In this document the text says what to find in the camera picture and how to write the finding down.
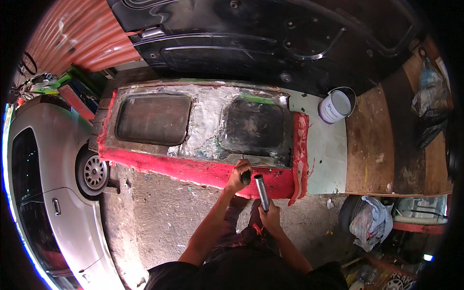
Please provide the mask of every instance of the car door handle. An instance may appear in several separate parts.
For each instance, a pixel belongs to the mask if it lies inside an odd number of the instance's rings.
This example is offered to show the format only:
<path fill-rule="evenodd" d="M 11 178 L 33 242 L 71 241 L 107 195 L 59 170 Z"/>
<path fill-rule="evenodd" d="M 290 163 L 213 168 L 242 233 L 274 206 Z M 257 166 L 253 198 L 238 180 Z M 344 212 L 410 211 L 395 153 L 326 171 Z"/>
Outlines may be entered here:
<path fill-rule="evenodd" d="M 58 199 L 52 199 L 53 209 L 55 210 L 55 215 L 61 215 L 61 210 L 59 208 Z"/>

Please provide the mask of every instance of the hand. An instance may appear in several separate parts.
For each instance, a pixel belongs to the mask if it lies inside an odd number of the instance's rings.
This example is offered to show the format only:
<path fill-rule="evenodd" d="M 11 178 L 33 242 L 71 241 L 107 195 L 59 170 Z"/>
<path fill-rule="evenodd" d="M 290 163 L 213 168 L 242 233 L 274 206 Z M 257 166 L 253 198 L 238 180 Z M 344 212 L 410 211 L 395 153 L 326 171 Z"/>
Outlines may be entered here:
<path fill-rule="evenodd" d="M 242 176 L 242 173 L 250 170 L 253 173 L 253 168 L 251 167 L 250 162 L 248 159 L 240 159 L 237 164 L 235 165 L 235 168 L 232 170 L 231 177 L 229 177 L 229 180 L 227 181 L 226 186 L 224 187 L 224 191 L 228 193 L 235 194 L 239 192 L 240 190 L 245 188 L 245 184 L 242 183 L 242 180 L 240 179 Z"/>
<path fill-rule="evenodd" d="M 280 226 L 280 208 L 274 205 L 272 199 L 269 199 L 269 211 L 266 213 L 261 204 L 258 207 L 259 217 L 266 230 L 275 238 L 284 235 L 284 230 Z"/>

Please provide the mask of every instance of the corrugated metal sheet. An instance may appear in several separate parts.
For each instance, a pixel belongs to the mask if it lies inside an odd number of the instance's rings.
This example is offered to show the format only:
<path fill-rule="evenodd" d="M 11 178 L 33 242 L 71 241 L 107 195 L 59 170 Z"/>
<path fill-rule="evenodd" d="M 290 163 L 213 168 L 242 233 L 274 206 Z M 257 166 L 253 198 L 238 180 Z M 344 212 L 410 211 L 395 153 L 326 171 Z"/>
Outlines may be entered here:
<path fill-rule="evenodd" d="M 58 0 L 38 25 L 26 51 L 39 72 L 56 75 L 71 63 L 100 71 L 141 58 L 105 0 Z"/>

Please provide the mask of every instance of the white paint can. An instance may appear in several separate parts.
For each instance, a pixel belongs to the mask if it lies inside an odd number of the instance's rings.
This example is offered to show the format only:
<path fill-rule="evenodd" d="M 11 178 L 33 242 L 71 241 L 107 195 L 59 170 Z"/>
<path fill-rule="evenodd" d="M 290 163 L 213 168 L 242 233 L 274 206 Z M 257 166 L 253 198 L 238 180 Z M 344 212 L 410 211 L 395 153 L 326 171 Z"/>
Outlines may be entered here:
<path fill-rule="evenodd" d="M 354 93 L 354 105 L 348 96 L 339 89 L 350 89 Z M 345 117 L 349 117 L 356 107 L 356 93 L 349 87 L 338 87 L 328 92 L 328 95 L 317 106 L 317 112 L 327 124 L 333 124 Z"/>

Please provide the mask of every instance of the tire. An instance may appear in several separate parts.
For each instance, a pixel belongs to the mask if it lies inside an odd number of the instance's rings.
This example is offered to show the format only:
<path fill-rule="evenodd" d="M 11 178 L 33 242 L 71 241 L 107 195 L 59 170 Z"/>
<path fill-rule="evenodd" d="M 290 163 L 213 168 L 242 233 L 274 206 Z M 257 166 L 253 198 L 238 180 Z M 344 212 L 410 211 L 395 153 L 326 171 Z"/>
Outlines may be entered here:
<path fill-rule="evenodd" d="M 349 225 L 354 220 L 354 217 L 361 210 L 361 206 L 365 201 L 361 199 L 361 195 L 351 194 L 345 199 L 345 202 L 338 214 L 338 225 L 342 232 L 351 233 Z"/>
<path fill-rule="evenodd" d="M 76 159 L 76 181 L 82 195 L 90 200 L 98 199 L 109 180 L 108 162 L 100 161 L 98 153 L 83 147 Z"/>

